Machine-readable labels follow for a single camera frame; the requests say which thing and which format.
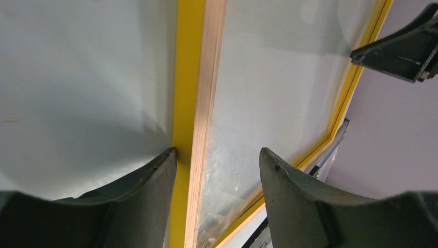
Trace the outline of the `yellow wooden picture frame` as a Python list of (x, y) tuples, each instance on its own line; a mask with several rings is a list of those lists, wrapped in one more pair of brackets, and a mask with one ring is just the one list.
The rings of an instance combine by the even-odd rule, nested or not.
[[(376, 40), (392, 1), (376, 1), (358, 44)], [(178, 1), (172, 145), (177, 148), (177, 175), (170, 209), (170, 247), (198, 247), (204, 170), (228, 1)], [(350, 63), (341, 78), (327, 133), (293, 160), (306, 168), (334, 139), (346, 114), (362, 68)], [(260, 183), (245, 210), (214, 241), (225, 244), (264, 208)]]

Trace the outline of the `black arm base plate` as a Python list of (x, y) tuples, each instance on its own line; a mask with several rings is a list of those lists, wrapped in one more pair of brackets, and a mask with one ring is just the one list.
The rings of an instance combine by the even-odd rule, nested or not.
[(268, 218), (265, 218), (257, 227), (242, 248), (272, 248), (272, 237)]

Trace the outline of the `clear acrylic sheet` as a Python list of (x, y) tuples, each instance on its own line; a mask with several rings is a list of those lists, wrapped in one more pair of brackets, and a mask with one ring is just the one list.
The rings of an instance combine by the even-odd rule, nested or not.
[(259, 151), (293, 160), (326, 133), (376, 1), (228, 1), (197, 246), (260, 189)]

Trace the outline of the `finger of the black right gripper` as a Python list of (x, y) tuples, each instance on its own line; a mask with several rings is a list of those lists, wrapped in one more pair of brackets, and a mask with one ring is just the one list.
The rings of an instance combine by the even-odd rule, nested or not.
[(437, 3), (431, 3), (407, 26), (353, 50), (351, 62), (407, 82), (437, 75)]

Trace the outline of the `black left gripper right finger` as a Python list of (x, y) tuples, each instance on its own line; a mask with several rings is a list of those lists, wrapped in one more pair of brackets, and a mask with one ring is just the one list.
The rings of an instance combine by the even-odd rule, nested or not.
[(384, 199), (356, 195), (289, 165), (268, 148), (259, 154), (274, 247), (437, 247), (437, 192)]

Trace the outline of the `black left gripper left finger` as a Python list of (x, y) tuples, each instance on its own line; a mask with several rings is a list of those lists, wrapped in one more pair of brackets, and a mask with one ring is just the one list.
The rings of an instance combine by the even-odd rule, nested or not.
[(1, 191), (1, 247), (162, 247), (177, 159), (170, 147), (78, 198)]

